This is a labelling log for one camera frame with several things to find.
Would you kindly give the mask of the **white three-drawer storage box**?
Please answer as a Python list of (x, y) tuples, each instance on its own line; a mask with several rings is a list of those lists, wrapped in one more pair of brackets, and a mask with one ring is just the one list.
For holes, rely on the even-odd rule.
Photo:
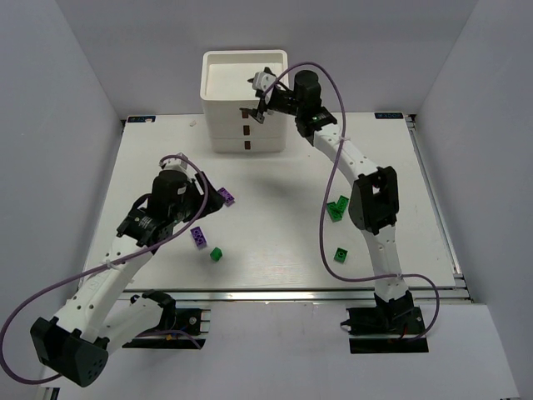
[(286, 148), (286, 115), (266, 114), (266, 122), (260, 124), (248, 112), (259, 102), (248, 80), (265, 68), (281, 74), (288, 68), (287, 53), (281, 49), (204, 53), (200, 98), (214, 152), (278, 153)]

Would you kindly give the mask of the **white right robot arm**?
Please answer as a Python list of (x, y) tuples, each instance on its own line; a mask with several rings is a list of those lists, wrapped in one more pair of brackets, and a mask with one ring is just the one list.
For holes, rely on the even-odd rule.
[(285, 86), (269, 68), (249, 80), (257, 107), (249, 115), (264, 122), (265, 113), (283, 113), (295, 118), (296, 129), (315, 149), (326, 155), (351, 185), (347, 211), (351, 222), (365, 238), (375, 275), (376, 305), (390, 313), (413, 308), (409, 288), (401, 276), (396, 249), (396, 215), (399, 195), (396, 170), (368, 159), (344, 132), (345, 123), (322, 105), (321, 85), (313, 71), (297, 72), (293, 87)]

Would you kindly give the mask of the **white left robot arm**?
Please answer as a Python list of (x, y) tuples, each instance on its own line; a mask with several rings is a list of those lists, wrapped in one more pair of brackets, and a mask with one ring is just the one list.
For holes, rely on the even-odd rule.
[(115, 316), (110, 311), (177, 224), (214, 213), (223, 203), (204, 172), (189, 177), (181, 168), (161, 170), (151, 192), (138, 198), (118, 226), (104, 270), (91, 274), (52, 318), (40, 317), (32, 325), (39, 361), (85, 388), (99, 377), (109, 356), (137, 335), (174, 328), (176, 302), (155, 289)]

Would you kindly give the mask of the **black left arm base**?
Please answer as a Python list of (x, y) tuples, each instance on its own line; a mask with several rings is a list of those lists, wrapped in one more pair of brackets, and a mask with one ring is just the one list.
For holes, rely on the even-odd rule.
[(140, 336), (124, 344), (123, 348), (201, 350), (209, 331), (209, 310), (201, 308), (178, 307), (176, 300), (169, 294), (150, 290), (141, 296), (134, 295), (130, 303), (140, 298), (153, 300), (162, 308), (160, 322)]

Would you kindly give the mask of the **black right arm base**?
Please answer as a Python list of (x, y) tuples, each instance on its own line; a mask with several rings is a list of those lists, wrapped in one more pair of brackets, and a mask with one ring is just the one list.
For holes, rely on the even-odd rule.
[(351, 307), (340, 327), (349, 335), (351, 354), (428, 353), (422, 333), (426, 330), (421, 310), (414, 307), (397, 319), (386, 316), (381, 307)]

